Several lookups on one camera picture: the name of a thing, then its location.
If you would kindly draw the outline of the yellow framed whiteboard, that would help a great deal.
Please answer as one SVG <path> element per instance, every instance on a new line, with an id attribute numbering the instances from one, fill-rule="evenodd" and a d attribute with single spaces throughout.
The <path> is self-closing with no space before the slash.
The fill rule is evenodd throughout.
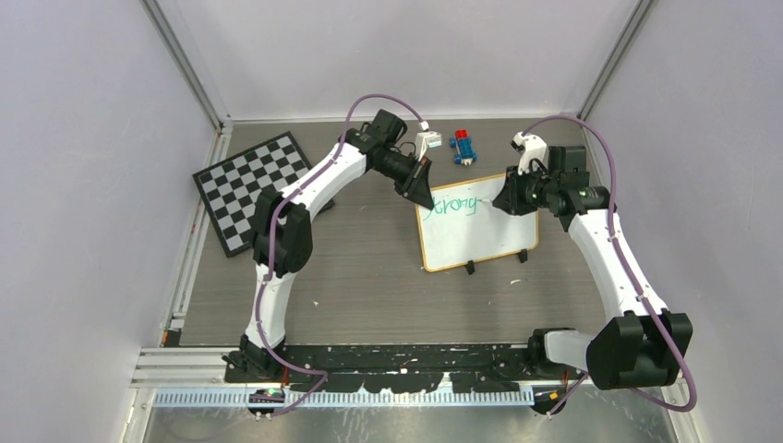
<path id="1" fill-rule="evenodd" d="M 416 207 L 423 269 L 438 272 L 537 247 L 535 212 L 512 216 L 478 198 L 493 200 L 504 174 L 438 186 L 432 190 L 434 208 Z"/>

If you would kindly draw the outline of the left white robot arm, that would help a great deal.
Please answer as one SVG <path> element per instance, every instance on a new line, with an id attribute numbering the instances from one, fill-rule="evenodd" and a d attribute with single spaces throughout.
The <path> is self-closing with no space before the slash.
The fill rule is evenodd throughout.
<path id="1" fill-rule="evenodd" d="M 425 121 L 418 124 L 414 149 L 405 154 L 398 143 L 406 123 L 386 110 L 359 128 L 348 128 L 333 149 L 302 178 L 281 191 L 258 195 L 250 218 L 256 291 L 250 322 L 242 336 L 236 366 L 262 382 L 283 370 L 285 313 L 297 273 L 309 261 L 316 215 L 344 187 L 375 171 L 393 182 L 394 191 L 416 205 L 433 209 L 426 153 L 441 146 L 442 136 Z"/>

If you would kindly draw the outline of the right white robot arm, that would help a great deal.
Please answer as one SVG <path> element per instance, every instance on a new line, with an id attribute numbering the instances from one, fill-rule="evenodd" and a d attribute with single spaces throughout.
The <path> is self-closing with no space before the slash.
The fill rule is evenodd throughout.
<path id="1" fill-rule="evenodd" d="M 535 329 L 527 366 L 551 378 L 564 366 L 588 374 L 604 390 L 663 387 L 683 370 L 693 325 L 657 296 L 622 236 L 610 191 L 592 186 L 583 146 L 521 148 L 517 165 L 492 202 L 512 216 L 551 212 L 583 254 L 607 323 L 595 335 L 573 328 Z"/>

